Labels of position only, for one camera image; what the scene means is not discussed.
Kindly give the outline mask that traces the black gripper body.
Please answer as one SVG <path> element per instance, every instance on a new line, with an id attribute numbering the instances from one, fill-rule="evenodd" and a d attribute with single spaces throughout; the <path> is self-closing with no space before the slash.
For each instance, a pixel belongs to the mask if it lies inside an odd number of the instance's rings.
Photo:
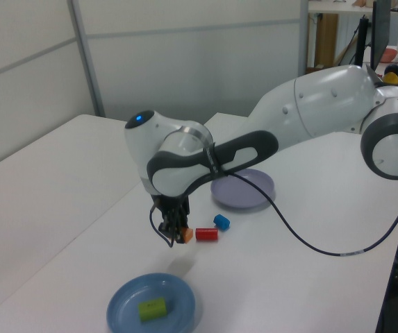
<path id="1" fill-rule="evenodd" d="M 156 207 L 162 214 L 163 220 L 180 218 L 183 226 L 183 208 L 190 211 L 188 196 L 168 197 L 164 195 L 151 196 Z"/>

